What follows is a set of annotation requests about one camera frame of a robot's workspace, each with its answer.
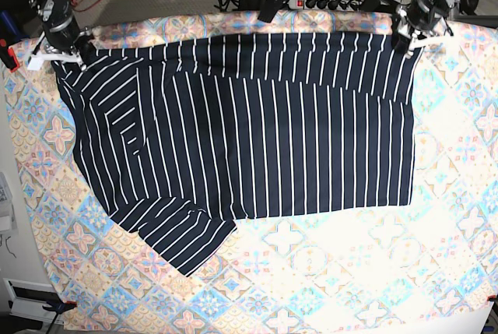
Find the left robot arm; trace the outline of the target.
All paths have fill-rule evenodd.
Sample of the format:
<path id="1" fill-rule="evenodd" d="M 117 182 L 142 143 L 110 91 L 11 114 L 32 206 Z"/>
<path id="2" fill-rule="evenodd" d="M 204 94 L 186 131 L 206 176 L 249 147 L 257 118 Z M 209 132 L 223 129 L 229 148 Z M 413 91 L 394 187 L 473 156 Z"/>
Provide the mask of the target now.
<path id="1" fill-rule="evenodd" d="M 445 44 L 454 32 L 448 20 L 460 0 L 411 0 L 400 4 L 392 16 L 391 45 L 395 52 L 411 58 L 418 48 Z"/>

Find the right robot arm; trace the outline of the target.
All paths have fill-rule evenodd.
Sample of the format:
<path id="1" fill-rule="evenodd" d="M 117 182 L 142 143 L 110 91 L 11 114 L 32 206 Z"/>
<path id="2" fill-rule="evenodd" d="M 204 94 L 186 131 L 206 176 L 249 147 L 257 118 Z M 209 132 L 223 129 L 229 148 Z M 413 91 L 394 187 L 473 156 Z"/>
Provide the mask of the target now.
<path id="1" fill-rule="evenodd" d="M 95 47 L 90 43 L 93 34 L 82 30 L 75 18 L 76 0 L 29 0 L 43 29 L 30 53 L 27 68 L 41 69 L 45 62 L 67 62 L 86 70 L 88 55 Z"/>

